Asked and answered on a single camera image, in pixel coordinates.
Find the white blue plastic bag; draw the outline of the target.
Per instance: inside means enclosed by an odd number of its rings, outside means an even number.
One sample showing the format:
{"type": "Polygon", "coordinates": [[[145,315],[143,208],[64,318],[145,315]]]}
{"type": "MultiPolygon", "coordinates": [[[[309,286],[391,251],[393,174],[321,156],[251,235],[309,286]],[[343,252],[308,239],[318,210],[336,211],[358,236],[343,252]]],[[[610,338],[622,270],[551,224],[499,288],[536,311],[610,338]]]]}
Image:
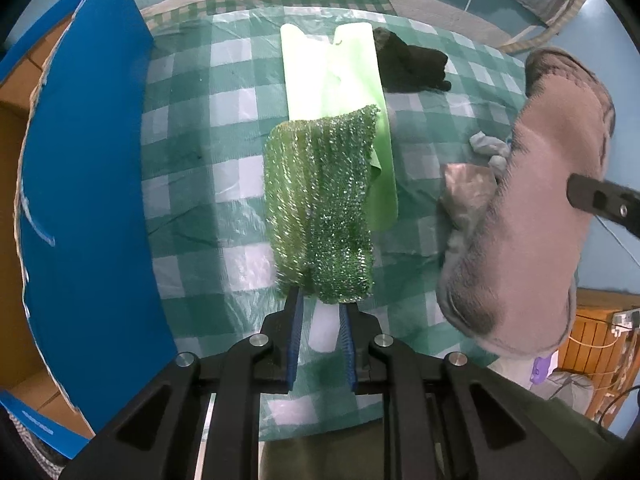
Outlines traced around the white blue plastic bag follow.
{"type": "Polygon", "coordinates": [[[488,166],[496,178],[504,175],[511,154],[509,144],[494,136],[486,136],[481,131],[469,138],[469,144],[476,154],[488,158],[488,166]]]}

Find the sparkly green scrubbing cloth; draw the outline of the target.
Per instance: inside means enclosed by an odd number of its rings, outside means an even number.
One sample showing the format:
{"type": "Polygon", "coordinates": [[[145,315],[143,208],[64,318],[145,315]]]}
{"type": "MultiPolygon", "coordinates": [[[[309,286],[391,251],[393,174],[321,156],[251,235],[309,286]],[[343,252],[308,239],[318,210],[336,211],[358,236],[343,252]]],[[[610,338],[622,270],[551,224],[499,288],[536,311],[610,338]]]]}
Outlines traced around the sparkly green scrubbing cloth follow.
{"type": "Polygon", "coordinates": [[[269,133],[264,151],[266,225],[281,286],[326,304],[370,295],[371,231],[366,201],[380,110],[290,120],[269,133]]]}

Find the light green microfiber cloth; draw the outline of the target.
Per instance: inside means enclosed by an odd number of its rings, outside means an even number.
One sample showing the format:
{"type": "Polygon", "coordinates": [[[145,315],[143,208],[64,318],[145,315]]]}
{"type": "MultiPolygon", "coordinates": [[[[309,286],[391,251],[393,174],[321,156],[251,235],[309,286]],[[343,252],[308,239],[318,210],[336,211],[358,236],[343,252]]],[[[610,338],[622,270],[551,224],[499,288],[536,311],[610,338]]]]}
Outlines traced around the light green microfiber cloth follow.
{"type": "Polygon", "coordinates": [[[360,22],[337,26],[334,35],[316,37],[293,24],[280,28],[288,118],[332,117],[376,105],[370,156],[371,184],[366,213],[372,231],[385,231],[398,217],[395,167],[373,27],[360,22]]]}

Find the grey sock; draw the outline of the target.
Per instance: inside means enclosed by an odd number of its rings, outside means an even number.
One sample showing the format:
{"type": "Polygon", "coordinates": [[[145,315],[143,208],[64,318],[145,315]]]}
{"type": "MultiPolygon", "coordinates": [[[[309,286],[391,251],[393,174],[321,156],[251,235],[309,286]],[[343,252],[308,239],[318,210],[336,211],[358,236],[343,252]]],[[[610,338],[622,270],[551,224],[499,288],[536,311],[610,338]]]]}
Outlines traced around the grey sock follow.
{"type": "Polygon", "coordinates": [[[488,167],[446,164],[442,206],[457,230],[469,233],[484,216],[497,191],[497,180],[488,167]]]}

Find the orange wooden crate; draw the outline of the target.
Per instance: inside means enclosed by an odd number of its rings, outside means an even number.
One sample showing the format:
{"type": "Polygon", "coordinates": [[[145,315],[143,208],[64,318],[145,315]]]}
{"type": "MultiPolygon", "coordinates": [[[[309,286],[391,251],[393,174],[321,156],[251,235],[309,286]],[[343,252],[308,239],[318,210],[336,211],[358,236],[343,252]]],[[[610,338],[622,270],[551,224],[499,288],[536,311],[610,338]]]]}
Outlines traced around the orange wooden crate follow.
{"type": "Polygon", "coordinates": [[[586,416],[608,428],[638,375],[639,310],[579,307],[560,348],[559,369],[591,380],[586,416]]]}

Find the blue cardboard box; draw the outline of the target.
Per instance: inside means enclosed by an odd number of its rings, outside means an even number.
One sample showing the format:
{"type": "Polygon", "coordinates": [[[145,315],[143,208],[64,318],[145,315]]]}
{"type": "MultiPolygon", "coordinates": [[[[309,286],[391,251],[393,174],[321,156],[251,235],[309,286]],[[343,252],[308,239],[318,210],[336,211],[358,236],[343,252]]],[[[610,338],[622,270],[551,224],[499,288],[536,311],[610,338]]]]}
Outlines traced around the blue cardboard box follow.
{"type": "Polygon", "coordinates": [[[14,233],[36,347],[67,402],[101,431],[177,349],[142,196],[153,39],[134,0],[73,0],[70,10],[32,92],[14,233]]]}

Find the black knit glove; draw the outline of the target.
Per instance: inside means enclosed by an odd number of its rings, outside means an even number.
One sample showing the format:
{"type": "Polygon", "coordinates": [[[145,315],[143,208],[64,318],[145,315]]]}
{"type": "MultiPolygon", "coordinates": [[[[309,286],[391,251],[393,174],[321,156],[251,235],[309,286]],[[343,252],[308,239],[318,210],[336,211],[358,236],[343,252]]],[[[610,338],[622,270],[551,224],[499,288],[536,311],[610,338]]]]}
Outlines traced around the black knit glove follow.
{"type": "Polygon", "coordinates": [[[445,70],[448,56],[444,52],[406,44],[383,27],[373,29],[373,39],[378,73],[387,92],[447,92],[451,89],[445,70]]]}

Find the teal checkered tablecloth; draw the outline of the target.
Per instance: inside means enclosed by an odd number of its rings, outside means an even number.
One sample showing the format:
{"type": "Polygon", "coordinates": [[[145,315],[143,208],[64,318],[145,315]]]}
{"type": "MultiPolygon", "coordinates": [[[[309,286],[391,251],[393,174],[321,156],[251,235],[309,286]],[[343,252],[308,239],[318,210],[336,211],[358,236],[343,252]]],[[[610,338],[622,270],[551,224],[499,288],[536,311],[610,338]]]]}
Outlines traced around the teal checkered tablecloth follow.
{"type": "Polygon", "coordinates": [[[451,224],[440,168],[476,162],[470,137],[507,139],[524,65],[465,36],[361,10],[273,6],[155,29],[142,115],[142,190],[153,269],[177,347],[223,352],[280,309],[265,234],[262,152],[288,117],[280,43],[291,23],[320,40],[367,22],[448,56],[449,92],[391,94],[398,218],[373,237],[363,309],[416,351],[494,359],[442,316],[435,288],[451,224]]]}

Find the green beige checkered cloth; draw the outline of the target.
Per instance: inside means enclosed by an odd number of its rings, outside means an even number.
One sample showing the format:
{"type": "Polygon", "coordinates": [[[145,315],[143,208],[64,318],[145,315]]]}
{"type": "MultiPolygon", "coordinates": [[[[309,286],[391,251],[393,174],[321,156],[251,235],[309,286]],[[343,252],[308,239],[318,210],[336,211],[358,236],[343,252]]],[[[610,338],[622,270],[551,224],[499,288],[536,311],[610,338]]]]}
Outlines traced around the green beige checkered cloth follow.
{"type": "Polygon", "coordinates": [[[168,0],[141,11],[149,30],[160,25],[206,18],[235,11],[272,8],[273,6],[302,6],[303,8],[337,8],[371,11],[396,15],[390,0],[168,0]]]}

